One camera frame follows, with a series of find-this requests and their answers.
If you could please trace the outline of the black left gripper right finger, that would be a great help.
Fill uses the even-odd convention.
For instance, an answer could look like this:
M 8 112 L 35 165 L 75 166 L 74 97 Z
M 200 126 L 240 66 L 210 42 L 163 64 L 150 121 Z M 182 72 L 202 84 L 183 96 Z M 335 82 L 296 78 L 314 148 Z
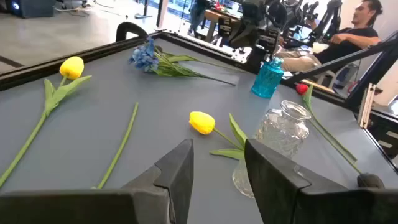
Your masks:
M 255 139 L 244 153 L 264 223 L 397 223 L 396 189 L 348 189 Z

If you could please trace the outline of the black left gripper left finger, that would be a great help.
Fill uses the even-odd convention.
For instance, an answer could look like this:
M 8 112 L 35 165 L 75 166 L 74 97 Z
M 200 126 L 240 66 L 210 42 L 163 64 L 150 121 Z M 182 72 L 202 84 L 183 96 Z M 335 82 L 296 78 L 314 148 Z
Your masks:
M 185 139 L 120 189 L 2 194 L 1 223 L 186 223 L 193 158 L 193 141 Z

